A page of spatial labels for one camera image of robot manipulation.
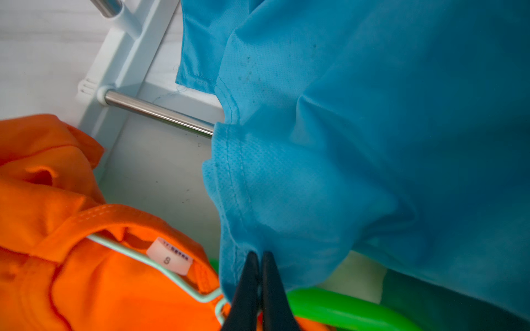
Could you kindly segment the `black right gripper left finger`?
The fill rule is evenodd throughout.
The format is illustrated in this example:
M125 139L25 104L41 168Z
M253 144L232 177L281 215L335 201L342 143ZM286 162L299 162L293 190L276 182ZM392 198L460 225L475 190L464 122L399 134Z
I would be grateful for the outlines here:
M259 280L258 256L254 252L249 252L222 331L256 330Z

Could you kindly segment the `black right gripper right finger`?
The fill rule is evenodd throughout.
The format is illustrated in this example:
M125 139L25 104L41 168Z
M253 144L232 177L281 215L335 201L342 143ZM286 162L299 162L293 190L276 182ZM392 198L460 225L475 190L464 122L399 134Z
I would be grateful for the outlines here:
M300 331L272 252L262 257L262 316L265 331Z

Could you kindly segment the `orange garment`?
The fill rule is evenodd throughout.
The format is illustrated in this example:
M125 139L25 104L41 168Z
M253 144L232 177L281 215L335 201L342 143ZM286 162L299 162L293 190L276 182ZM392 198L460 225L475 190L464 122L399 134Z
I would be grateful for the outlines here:
M89 239L97 233L141 254L164 239L190 256L194 289L219 286L200 244L105 202L93 174L103 153L51 114L1 122L1 329L219 330L214 303Z

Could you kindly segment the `blue garment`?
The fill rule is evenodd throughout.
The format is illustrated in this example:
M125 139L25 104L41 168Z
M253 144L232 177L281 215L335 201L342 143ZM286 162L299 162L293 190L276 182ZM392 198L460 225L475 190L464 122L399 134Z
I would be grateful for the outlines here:
M529 318L528 1L183 1L178 84L215 95L219 279L350 251Z

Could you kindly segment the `bright green plastic tray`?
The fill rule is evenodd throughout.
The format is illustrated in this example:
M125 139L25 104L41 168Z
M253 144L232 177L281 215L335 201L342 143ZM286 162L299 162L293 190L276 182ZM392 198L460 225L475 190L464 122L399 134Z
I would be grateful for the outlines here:
M262 258L259 258L259 308L257 329L263 330ZM344 330L418 330L418 326L401 314L375 303L334 292L309 288L287 293L292 313L300 319L318 322Z

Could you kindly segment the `metal clothes rack white joints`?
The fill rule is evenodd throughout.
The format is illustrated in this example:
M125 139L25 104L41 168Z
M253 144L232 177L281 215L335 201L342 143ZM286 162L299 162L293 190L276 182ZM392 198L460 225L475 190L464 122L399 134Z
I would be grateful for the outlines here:
M127 118L149 114L169 124L186 120L200 134L224 118L213 95L176 84L183 23L179 1L94 1L111 28L78 85L79 129L104 147L101 179Z

